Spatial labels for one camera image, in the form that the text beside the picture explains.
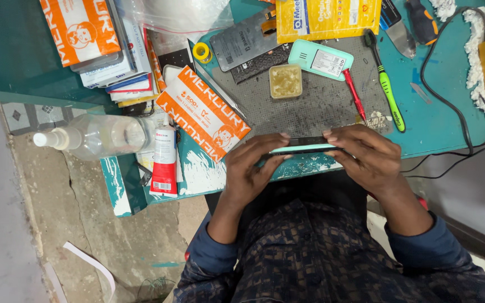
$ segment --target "work mat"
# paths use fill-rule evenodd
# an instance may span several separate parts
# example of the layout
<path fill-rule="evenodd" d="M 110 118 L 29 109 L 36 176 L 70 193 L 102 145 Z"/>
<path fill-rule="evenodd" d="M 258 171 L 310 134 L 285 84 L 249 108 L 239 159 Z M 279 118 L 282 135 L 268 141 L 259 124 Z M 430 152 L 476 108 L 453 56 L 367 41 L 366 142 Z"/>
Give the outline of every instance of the work mat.
<path fill-rule="evenodd" d="M 394 127 L 390 108 L 372 52 L 362 39 L 330 39 L 322 44 L 354 56 L 351 76 L 368 124 L 382 135 L 389 134 Z M 274 100 L 268 71 L 239 85 L 235 84 L 231 72 L 222 72 L 219 67 L 212 70 L 212 77 L 246 115 L 245 121 L 252 131 L 245 140 L 276 132 L 286 132 L 292 137 L 320 136 L 325 129 L 361 123 L 346 82 L 302 71 L 302 94 L 297 98 Z"/>

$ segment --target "concrete floor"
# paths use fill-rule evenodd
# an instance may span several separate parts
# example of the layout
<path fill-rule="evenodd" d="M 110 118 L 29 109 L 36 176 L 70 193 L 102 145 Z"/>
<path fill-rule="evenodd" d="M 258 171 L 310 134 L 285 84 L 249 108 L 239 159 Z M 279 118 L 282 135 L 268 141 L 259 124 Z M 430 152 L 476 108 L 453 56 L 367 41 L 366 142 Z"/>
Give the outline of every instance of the concrete floor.
<path fill-rule="evenodd" d="M 32 134 L 11 136 L 9 142 L 40 262 L 53 265 L 69 302 L 107 302 L 110 287 L 93 266 L 62 247 L 67 241 L 112 272 L 117 286 L 111 302 L 136 300 L 145 279 L 178 279 L 187 241 L 207 212 L 203 197 L 155 204 L 117 218 L 100 162 L 37 147 Z M 172 286 L 167 283 L 160 292 Z"/>

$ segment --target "teal table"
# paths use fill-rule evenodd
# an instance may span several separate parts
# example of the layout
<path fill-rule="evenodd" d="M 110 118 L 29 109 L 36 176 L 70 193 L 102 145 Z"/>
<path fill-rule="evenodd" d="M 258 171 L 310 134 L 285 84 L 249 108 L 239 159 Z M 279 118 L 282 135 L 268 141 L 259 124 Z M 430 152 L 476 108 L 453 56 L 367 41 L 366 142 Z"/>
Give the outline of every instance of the teal table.
<path fill-rule="evenodd" d="M 411 26 L 407 16 L 408 12 L 403 3 L 404 0 L 395 0 L 394 4 L 400 10 L 404 23 Z M 431 8 L 428 0 L 422 1 L 427 8 Z M 485 1 L 465 0 L 462 5 L 485 6 Z M 266 3 L 256 0 L 232 0 L 231 9 L 235 22 L 239 22 L 254 13 L 267 7 Z M 426 79 L 428 84 L 444 98 L 457 106 L 467 119 L 469 131 L 473 144 L 477 145 L 485 141 L 485 114 L 475 108 L 470 99 L 470 90 L 466 88 L 467 72 L 469 69 L 467 54 L 463 46 L 470 36 L 470 24 L 463 21 L 462 16 L 457 16 L 439 40 L 435 52 L 426 68 Z M 209 38 L 215 32 L 204 36 L 201 41 L 209 43 Z M 428 155 L 437 152 L 445 152 L 459 148 L 465 148 L 460 121 L 456 114 L 437 100 L 430 93 L 426 92 L 432 100 L 431 104 L 426 104 L 409 85 L 410 82 L 419 84 L 420 67 L 423 59 L 429 50 L 428 46 L 419 46 L 417 55 L 413 59 L 402 56 L 394 47 L 390 38 L 384 31 L 380 31 L 378 42 L 381 60 L 387 69 L 388 76 L 394 84 L 394 95 L 398 106 L 407 125 L 407 131 L 402 134 L 396 128 L 387 135 L 402 148 L 402 157 L 409 158 L 421 155 Z M 212 74 L 212 69 L 218 66 L 214 58 L 210 63 L 202 65 L 205 70 Z M 212 170 L 218 170 L 218 166 L 210 161 L 201 148 L 184 132 L 182 141 L 179 144 L 179 151 L 182 156 L 183 165 L 190 162 L 185 155 L 192 151 L 198 155 L 203 155 L 209 159 L 208 165 Z M 331 157 L 323 154 L 295 155 L 285 161 L 274 173 L 272 181 L 283 178 L 299 177 L 322 173 L 338 169 L 340 166 Z M 179 189 L 186 189 L 186 182 L 179 183 Z M 187 192 L 188 196 L 219 191 L 223 188 L 223 183 L 219 183 L 219 188 L 213 190 L 203 190 L 202 192 Z M 167 201 L 148 197 L 148 203 L 158 203 Z"/>
<path fill-rule="evenodd" d="M 394 0 L 396 7 L 410 27 L 405 0 Z M 428 0 L 422 0 L 429 9 Z M 485 6 L 483 0 L 457 1 L 461 5 Z M 232 0 L 235 22 L 259 12 L 268 4 L 258 0 Z M 0 0 L 0 101 L 37 105 L 72 106 L 91 113 L 117 114 L 118 109 L 100 89 L 87 89 L 79 76 L 62 68 L 38 1 Z M 485 114 L 475 108 L 466 88 L 469 68 L 463 45 L 470 36 L 470 24 L 462 16 L 455 18 L 446 29 L 426 69 L 430 86 L 457 106 L 467 119 L 473 144 L 485 141 Z M 208 43 L 211 33 L 202 38 Z M 428 52 L 427 46 L 417 48 L 412 60 L 403 57 L 392 45 L 385 32 L 378 36 L 381 60 L 394 86 L 394 95 L 407 125 L 405 134 L 394 131 L 389 139 L 401 145 L 404 158 L 445 152 L 466 147 L 456 114 L 431 97 L 426 104 L 412 90 L 409 82 L 420 84 L 420 67 Z M 216 59 L 204 65 L 208 73 L 217 66 Z M 179 154 L 185 181 L 178 183 L 179 198 L 222 190 L 225 182 L 224 163 L 213 164 L 198 144 L 181 132 Z M 138 169 L 134 155 L 109 157 L 101 160 L 111 202 L 117 216 L 130 216 L 149 204 L 173 200 L 149 195 L 148 188 L 138 185 Z M 285 161 L 272 180 L 311 175 L 338 169 L 340 166 L 323 154 L 296 155 Z"/>

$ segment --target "green toothbrush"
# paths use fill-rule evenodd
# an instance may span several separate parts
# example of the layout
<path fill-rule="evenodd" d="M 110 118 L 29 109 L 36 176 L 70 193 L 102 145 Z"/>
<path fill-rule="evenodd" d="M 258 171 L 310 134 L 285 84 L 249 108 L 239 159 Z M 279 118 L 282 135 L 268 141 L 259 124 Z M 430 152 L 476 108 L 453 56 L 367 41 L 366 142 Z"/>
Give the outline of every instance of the green toothbrush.
<path fill-rule="evenodd" d="M 392 113 L 392 118 L 396 123 L 396 127 L 401 133 L 405 133 L 405 122 L 404 118 L 401 116 L 401 112 L 398 109 L 398 105 L 394 100 L 394 95 L 392 93 L 392 86 L 390 85 L 390 80 L 388 79 L 388 75 L 385 72 L 385 68 L 381 64 L 381 59 L 379 58 L 379 54 L 377 53 L 377 38 L 374 35 L 374 32 L 370 29 L 364 30 L 364 41 L 366 42 L 366 46 L 372 49 L 372 53 L 374 54 L 374 59 L 377 64 L 377 70 L 379 71 L 379 81 L 381 82 L 381 87 L 385 92 L 386 98 L 388 99 L 388 105 L 390 106 L 390 111 Z"/>

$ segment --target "red screwdriver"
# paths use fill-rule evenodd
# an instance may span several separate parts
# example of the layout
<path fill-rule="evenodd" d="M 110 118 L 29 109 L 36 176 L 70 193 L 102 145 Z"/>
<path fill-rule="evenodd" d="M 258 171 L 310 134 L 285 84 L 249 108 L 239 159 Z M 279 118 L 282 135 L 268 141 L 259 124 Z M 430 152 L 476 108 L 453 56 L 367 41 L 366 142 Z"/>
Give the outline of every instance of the red screwdriver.
<path fill-rule="evenodd" d="M 366 114 L 364 113 L 364 107 L 362 107 L 362 102 L 360 102 L 360 98 L 358 97 L 357 91 L 354 89 L 353 79 L 351 78 L 349 69 L 346 68 L 345 70 L 342 71 L 342 73 L 345 75 L 347 85 L 349 86 L 349 90 L 353 95 L 354 105 L 355 107 L 357 107 L 357 111 L 360 114 L 360 117 L 364 120 L 364 123 L 366 123 L 366 126 L 368 126 L 368 122 L 366 121 Z"/>

